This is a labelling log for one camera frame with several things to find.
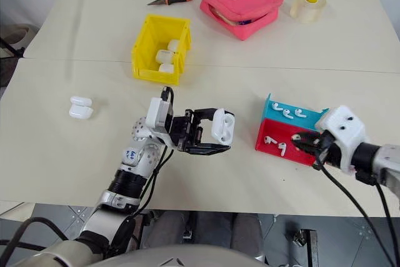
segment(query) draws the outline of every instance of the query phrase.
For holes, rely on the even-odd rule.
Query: white earbud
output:
[[[278,107],[278,103],[272,103],[272,109],[274,109],[275,111],[282,111],[283,108],[279,108]]]
[[[265,142],[265,144],[271,144],[271,142],[274,143],[274,144],[277,144],[277,143],[278,143],[276,140],[272,139],[272,138],[269,137],[269,136],[265,136],[265,137],[264,137],[264,142]]]
[[[295,114],[297,117],[300,117],[300,118],[306,118],[307,116],[306,116],[306,115],[303,115],[303,114],[301,114],[301,112],[302,112],[302,110],[301,110],[301,109],[295,109],[295,110],[294,110],[294,114]]]
[[[290,114],[290,110],[288,110],[288,109],[284,109],[282,114],[283,114],[283,116],[285,116],[285,117],[287,117],[289,119],[293,119],[294,118],[293,116],[289,115]]]
[[[282,150],[281,151],[281,156],[284,156],[285,155],[285,151],[286,151],[286,143],[279,143],[277,145],[277,147]]]

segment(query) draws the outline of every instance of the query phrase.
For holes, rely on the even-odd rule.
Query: gray floor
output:
[[[53,221],[70,239],[74,239],[85,222],[91,208],[77,206],[53,206],[37,204],[33,216]],[[264,235],[264,249],[269,264],[278,267],[287,263],[307,266],[306,249],[298,248],[285,238],[288,228],[309,228],[317,231],[319,262],[322,267],[385,267],[389,266],[362,218],[339,218],[318,216],[259,215]],[[392,252],[391,240],[385,219],[373,218],[373,223],[386,247]],[[10,239],[20,222],[0,219],[0,239]],[[394,218],[397,234],[400,218]],[[49,246],[58,237],[42,224],[34,223],[25,232],[22,241]],[[5,246],[0,246],[2,253]],[[17,249],[10,264],[31,256],[35,251]]]

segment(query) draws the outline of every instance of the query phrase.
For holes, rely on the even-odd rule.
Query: tape roll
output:
[[[290,16],[302,23],[312,23],[318,20],[326,0],[294,0]]]

